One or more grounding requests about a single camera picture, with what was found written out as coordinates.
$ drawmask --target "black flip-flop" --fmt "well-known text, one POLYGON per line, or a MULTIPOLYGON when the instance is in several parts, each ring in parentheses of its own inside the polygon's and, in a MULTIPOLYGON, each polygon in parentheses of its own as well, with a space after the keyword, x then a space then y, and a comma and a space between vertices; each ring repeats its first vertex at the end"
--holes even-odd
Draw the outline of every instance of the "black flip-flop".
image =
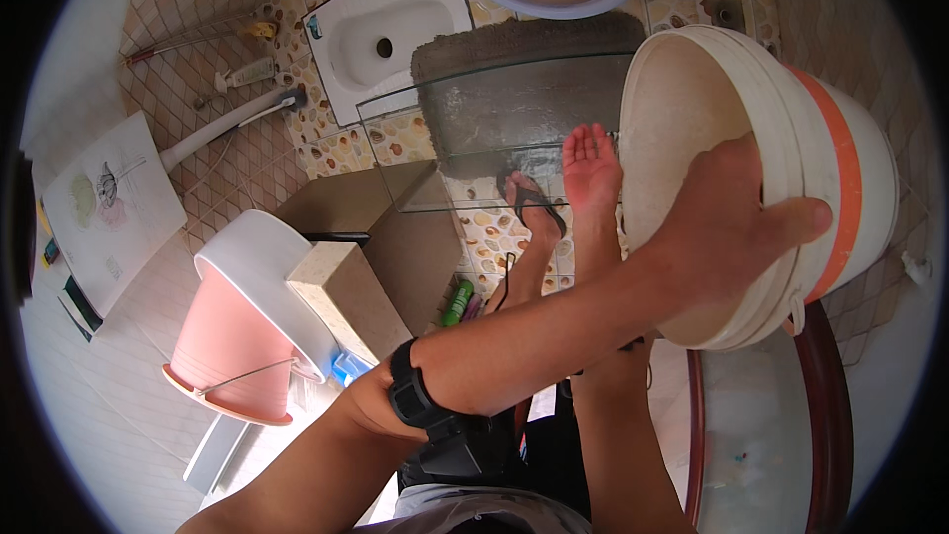
MULTIPOLYGON (((514 171, 501 172, 497 174, 497 192, 501 195, 501 198, 505 198, 505 195, 507 194, 508 189, 506 180, 512 173, 514 173, 514 171)), ((515 187, 517 188, 517 193, 515 195, 515 203, 513 206, 515 208, 515 215, 517 215, 517 218, 520 219, 521 223, 523 223, 524 226, 527 226, 523 217, 524 202, 528 200, 534 201, 538 205, 543 206, 545 210, 547 210, 547 212, 553 217, 554 221, 557 223, 557 227, 560 229, 560 238, 563 239, 563 236, 566 235, 566 222, 563 220, 563 217, 557 213, 557 210, 553 208, 551 200, 547 196, 540 194, 537 190, 531 190, 528 187, 517 184, 515 184, 515 187)))

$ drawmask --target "orange stripe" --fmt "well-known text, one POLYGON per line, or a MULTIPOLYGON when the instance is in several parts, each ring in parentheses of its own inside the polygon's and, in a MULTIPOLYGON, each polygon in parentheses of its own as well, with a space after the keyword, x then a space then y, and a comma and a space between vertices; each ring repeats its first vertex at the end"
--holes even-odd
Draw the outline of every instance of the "orange stripe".
POLYGON ((853 251, 853 244, 857 241, 857 229, 860 228, 860 213, 863 207, 863 184, 860 177, 860 161, 857 159, 857 148, 853 144, 853 135, 850 134, 850 128, 844 114, 834 102, 830 93, 821 86, 813 77, 807 73, 802 73, 790 66, 791 71, 797 80, 801 81, 808 93, 811 94, 821 114, 824 116, 824 123, 830 131, 830 139, 833 141, 834 150, 837 153, 837 172, 840 176, 840 212, 837 221, 837 236, 834 238, 833 250, 830 252, 830 260, 824 267, 824 273, 813 290, 804 299, 804 303, 810 303, 819 299, 830 289, 830 286, 840 278, 844 267, 850 260, 850 252, 853 251))

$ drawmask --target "leg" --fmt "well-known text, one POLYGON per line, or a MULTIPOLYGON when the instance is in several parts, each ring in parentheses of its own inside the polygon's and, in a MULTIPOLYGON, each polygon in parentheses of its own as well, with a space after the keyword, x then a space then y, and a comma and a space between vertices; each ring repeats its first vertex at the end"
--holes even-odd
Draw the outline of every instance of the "leg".
MULTIPOLYGON (((514 172, 508 178, 505 194, 505 200, 509 205, 513 205, 516 201, 518 185, 539 191, 533 180, 521 172, 514 172)), ((497 285, 491 301, 485 305, 485 314, 497 311, 497 306, 502 299, 507 309, 540 297, 541 285, 544 282, 544 275, 547 274, 547 265, 551 261, 553 248, 560 242, 560 229, 557 228, 557 223, 545 208, 525 207, 521 211, 521 216, 524 217, 524 225, 530 229, 530 243, 517 259, 514 267, 508 269, 508 279, 502 280, 497 285)))
MULTIPOLYGON (((563 145, 563 185, 573 205, 576 282, 582 284, 620 264, 613 209, 623 172, 602 127, 578 131, 563 145)), ((679 507, 649 416, 647 367, 655 335, 608 354, 570 380, 597 531, 694 531, 679 507), (629 499, 633 482, 641 497, 636 504, 629 499)))

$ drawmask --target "blue object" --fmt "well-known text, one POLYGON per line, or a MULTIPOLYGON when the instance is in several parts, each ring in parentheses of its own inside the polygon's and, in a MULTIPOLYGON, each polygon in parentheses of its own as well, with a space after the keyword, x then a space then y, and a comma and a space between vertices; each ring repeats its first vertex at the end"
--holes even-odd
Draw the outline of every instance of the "blue object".
POLYGON ((306 29, 309 29, 309 34, 313 36, 314 40, 323 37, 323 32, 320 31, 320 22, 316 20, 315 15, 306 21, 306 29))
POLYGON ((366 361, 353 355, 350 351, 343 351, 333 361, 333 377, 347 388, 357 377, 372 369, 366 361))

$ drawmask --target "pink bucket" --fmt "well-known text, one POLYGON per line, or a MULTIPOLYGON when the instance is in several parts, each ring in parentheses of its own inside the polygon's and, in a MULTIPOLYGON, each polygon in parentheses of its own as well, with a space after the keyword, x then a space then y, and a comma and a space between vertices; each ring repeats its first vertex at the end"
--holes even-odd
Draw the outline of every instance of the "pink bucket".
POLYGON ((288 425, 291 363, 241 377, 204 396, 205 390, 241 374, 291 358, 293 343, 217 268, 207 265, 165 377, 201 404, 258 425, 288 425))

